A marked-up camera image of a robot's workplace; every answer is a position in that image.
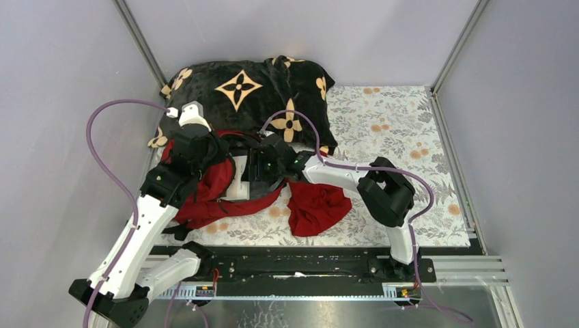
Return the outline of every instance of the floral sheet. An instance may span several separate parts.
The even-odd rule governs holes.
[[[434,207],[414,222],[419,245],[469,246],[465,220],[424,87],[338,86],[329,90],[327,97],[331,131],[338,141],[334,157],[364,162],[384,156],[399,168],[418,174],[436,194]],[[410,214],[421,210],[428,198],[418,182],[412,183],[416,197]],[[352,210],[318,236],[292,236],[287,224],[290,210],[286,207],[291,194],[286,187],[269,208],[251,216],[221,219],[192,231],[186,242],[236,246],[388,246],[384,227],[372,219],[357,194],[345,192],[352,199]],[[157,240],[158,245],[182,243],[172,235],[162,235]]]

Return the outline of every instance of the floor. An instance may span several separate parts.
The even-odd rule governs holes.
[[[426,289],[438,304],[471,316],[475,320],[471,327],[501,327],[492,295],[485,287]],[[162,327],[168,304],[168,300],[152,302],[137,328]],[[401,311],[387,301],[212,301],[203,311],[211,328],[466,327],[436,310],[419,307]],[[173,328],[204,327],[199,311],[192,311],[185,301],[175,301],[169,324]]]
[[[328,91],[328,117],[339,147],[334,157],[372,161],[377,156],[424,178],[434,189],[434,207],[414,222],[423,247],[470,245],[462,209],[455,193],[424,87],[333,87]],[[416,188],[412,213],[425,207],[428,194]],[[362,200],[346,191],[352,210],[338,224],[313,237],[291,235],[286,187],[270,207],[247,217],[224,218],[188,235],[203,245],[236,246],[389,246],[384,227],[372,219]],[[181,245],[162,235],[158,245]]]

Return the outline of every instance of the red fabric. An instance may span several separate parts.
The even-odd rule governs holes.
[[[218,134],[224,135],[238,134],[229,131],[219,131]],[[173,147],[171,140],[163,151],[162,160],[169,157],[169,151]],[[185,204],[173,218],[173,220],[183,224],[187,223],[187,228],[199,229],[210,223],[213,223],[223,217],[237,217],[241,215],[252,215],[264,208],[269,207],[279,197],[282,187],[279,187],[269,195],[250,200],[247,202],[217,202],[217,198],[231,184],[234,175],[234,165],[228,160],[210,167],[199,184],[197,185],[197,194],[191,195],[185,201]]]
[[[352,209],[343,189],[327,184],[290,183],[292,210],[289,227],[294,236],[317,236],[338,223]]]
[[[218,135],[238,134],[233,131],[219,131]],[[169,157],[173,147],[171,140],[162,160]],[[279,197],[283,188],[279,187],[271,194],[258,200],[247,202],[217,202],[218,197],[227,189],[234,174],[234,165],[225,161],[210,167],[197,187],[197,195],[190,196],[174,220],[187,228],[199,229],[223,217],[252,215],[269,207]],[[292,198],[287,207],[292,211],[289,226],[294,236],[317,236],[329,229],[352,209],[352,202],[343,194],[343,189],[327,184],[289,183]]]

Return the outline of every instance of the white tag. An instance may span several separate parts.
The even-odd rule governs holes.
[[[234,180],[231,182],[229,188],[227,188],[225,196],[221,199],[229,201],[248,200],[249,182],[241,181],[241,175],[243,175],[247,163],[247,156],[235,156],[233,159],[236,164],[236,175],[234,176]]]

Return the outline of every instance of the white connector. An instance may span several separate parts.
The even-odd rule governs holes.
[[[201,124],[207,126],[207,129],[211,131],[209,123],[203,118],[203,106],[197,101],[190,102],[181,108],[179,125],[184,126],[186,124]]]
[[[167,112],[167,117],[168,118],[177,118],[179,116],[179,109],[176,109],[175,107],[170,107],[167,108],[169,111]]]

